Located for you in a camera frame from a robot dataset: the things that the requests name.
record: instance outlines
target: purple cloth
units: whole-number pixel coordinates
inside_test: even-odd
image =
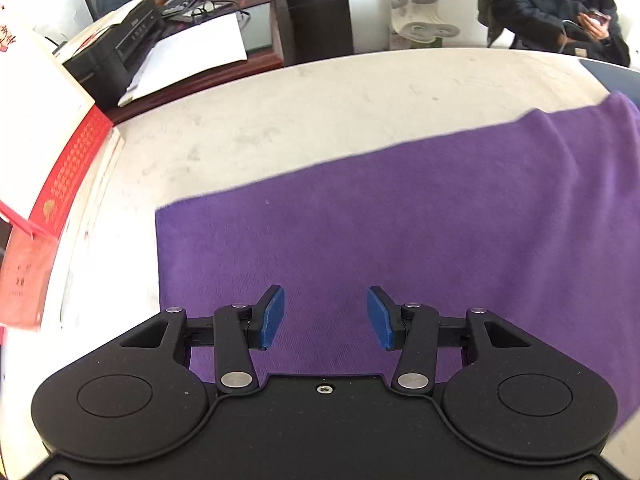
[[[442,316],[484,306],[640,406],[640,114],[603,104],[418,140],[156,213],[162,308],[210,316],[286,291],[267,373],[389,376],[366,290]],[[211,349],[191,368],[213,378]],[[438,377],[460,368],[438,355]]]

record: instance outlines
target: table surface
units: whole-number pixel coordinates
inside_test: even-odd
[[[75,263],[60,311],[40,333],[9,330],[2,348],[0,442],[10,479],[46,452],[31,424],[37,386],[158,313],[154,212],[406,140],[601,102],[607,90],[578,59],[539,52],[429,49],[299,65],[211,88],[119,126],[126,145]],[[606,456],[640,478],[640,417]]]

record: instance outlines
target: printer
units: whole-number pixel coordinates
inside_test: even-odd
[[[163,27],[154,0],[133,0],[103,16],[54,54],[106,112],[118,105]]]

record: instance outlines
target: wooden desk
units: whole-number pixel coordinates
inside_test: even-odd
[[[247,57],[246,61],[238,61],[228,65],[205,70],[199,74],[183,79],[166,88],[136,99],[124,107],[113,108],[106,112],[107,116],[114,124],[120,124],[123,121],[136,117],[144,112],[158,108],[164,104],[170,103],[177,99],[181,99],[190,94],[212,88],[230,81],[242,79],[251,75],[268,72],[284,66],[284,55],[280,42],[280,27],[275,12],[275,0],[231,0],[238,3],[241,9],[249,9],[263,4],[271,5],[270,26],[271,26],[271,45],[261,47],[252,51],[251,46],[246,44]]]

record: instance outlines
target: smartphone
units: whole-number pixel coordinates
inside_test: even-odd
[[[587,12],[587,16],[589,16],[592,20],[598,20],[601,25],[604,25],[610,19],[609,16],[601,13],[597,9],[589,9],[589,12]]]

